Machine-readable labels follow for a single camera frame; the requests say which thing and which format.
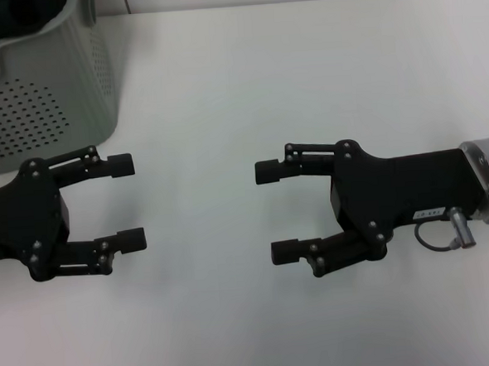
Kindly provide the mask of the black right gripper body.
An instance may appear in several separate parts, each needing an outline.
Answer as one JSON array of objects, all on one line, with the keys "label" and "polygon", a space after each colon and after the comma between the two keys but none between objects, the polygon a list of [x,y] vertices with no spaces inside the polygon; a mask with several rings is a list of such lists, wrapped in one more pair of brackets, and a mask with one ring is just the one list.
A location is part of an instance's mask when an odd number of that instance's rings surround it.
[{"label": "black right gripper body", "polygon": [[384,159],[345,140],[333,160],[330,200],[347,241],[340,255],[352,263],[384,258],[398,227],[446,220],[456,207],[469,217],[485,196],[459,148]]}]

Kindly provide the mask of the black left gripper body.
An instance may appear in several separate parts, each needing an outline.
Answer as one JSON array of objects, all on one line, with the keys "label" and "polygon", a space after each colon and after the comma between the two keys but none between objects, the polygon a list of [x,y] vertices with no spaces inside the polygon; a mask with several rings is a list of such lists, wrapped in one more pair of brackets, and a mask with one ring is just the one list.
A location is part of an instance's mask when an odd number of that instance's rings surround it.
[{"label": "black left gripper body", "polygon": [[24,264],[37,282],[54,277],[51,255],[67,230],[60,190],[46,160],[24,161],[0,187],[0,260]]}]

